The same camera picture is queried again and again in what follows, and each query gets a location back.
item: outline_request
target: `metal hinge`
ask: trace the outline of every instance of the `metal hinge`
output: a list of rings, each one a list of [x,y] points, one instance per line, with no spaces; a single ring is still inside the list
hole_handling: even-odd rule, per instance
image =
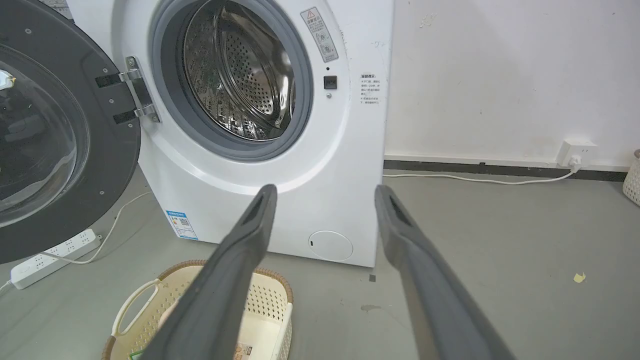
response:
[[[151,120],[160,122],[156,107],[151,101],[151,96],[147,90],[142,70],[138,68],[138,59],[135,56],[127,56],[125,63],[127,64],[127,71],[119,73],[118,77],[123,83],[129,85],[129,90],[137,107],[133,113],[139,118],[148,116]]]

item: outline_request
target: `floor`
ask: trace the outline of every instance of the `floor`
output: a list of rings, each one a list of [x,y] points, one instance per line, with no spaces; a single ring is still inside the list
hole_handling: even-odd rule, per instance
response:
[[[640,208],[622,194],[621,183],[385,183],[520,360],[637,357]],[[120,206],[145,191],[138,172],[93,226],[96,233],[104,234]],[[131,292],[169,266],[213,250],[176,238],[153,196],[141,198],[125,210],[99,261],[66,266],[0,296],[0,359],[98,359]],[[13,265],[0,265],[0,280]],[[417,358],[399,276],[382,251],[372,270],[277,254],[262,266],[280,272],[294,290],[289,359]],[[586,280],[574,282],[583,272]]]

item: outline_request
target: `sticker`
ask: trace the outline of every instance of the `sticker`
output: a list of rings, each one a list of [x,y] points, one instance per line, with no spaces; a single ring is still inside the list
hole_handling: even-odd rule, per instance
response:
[[[167,215],[169,215],[169,220],[171,220],[171,225],[175,229],[175,232],[184,239],[192,239],[197,240],[198,237],[196,233],[193,231],[191,227],[191,223],[189,219],[187,219],[187,214],[185,213],[177,213],[175,211],[167,211]]]
[[[234,353],[234,360],[249,360],[252,350],[253,347],[247,344],[238,343],[236,345],[236,352]]]
[[[335,45],[333,44],[331,35],[329,35],[329,30],[327,30],[326,25],[324,25],[318,9],[311,8],[305,10],[300,13],[300,16],[302,16],[302,19],[307,23],[311,35],[313,35],[316,40],[316,45],[318,46],[318,50],[320,50],[320,55],[322,55],[324,62],[336,60],[338,58],[338,52],[335,50]]]
[[[73,19],[71,16],[71,11],[69,10],[69,5],[67,5],[67,0],[40,0],[40,2],[52,8],[53,10],[56,10],[67,19]]]
[[[142,359],[142,351],[134,352],[129,355],[129,360],[140,360]]]
[[[370,73],[360,75],[360,104],[380,103],[380,80]]]

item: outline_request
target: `front-loading washing machine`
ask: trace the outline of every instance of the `front-loading washing machine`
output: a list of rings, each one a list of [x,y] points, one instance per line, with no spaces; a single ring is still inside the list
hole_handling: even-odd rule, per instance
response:
[[[392,1],[67,1],[0,12],[0,260],[84,230],[137,162],[181,238],[273,183],[269,251],[374,265]]]

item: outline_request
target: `plastic basket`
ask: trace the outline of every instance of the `plastic basket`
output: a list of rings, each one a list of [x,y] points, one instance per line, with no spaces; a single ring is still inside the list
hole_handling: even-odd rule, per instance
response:
[[[634,155],[636,159],[634,163],[631,164],[627,177],[625,177],[622,192],[625,193],[631,201],[640,206],[640,149],[636,150]]]
[[[165,270],[157,279],[134,291],[113,322],[102,360],[126,360],[141,352],[156,333],[160,316],[186,291],[206,260],[191,260]],[[154,292],[124,330],[122,321],[133,302],[146,290]],[[293,292],[280,274],[255,269],[244,305],[236,352],[249,352],[251,360],[285,360],[291,345]],[[249,356],[234,356],[245,360]]]

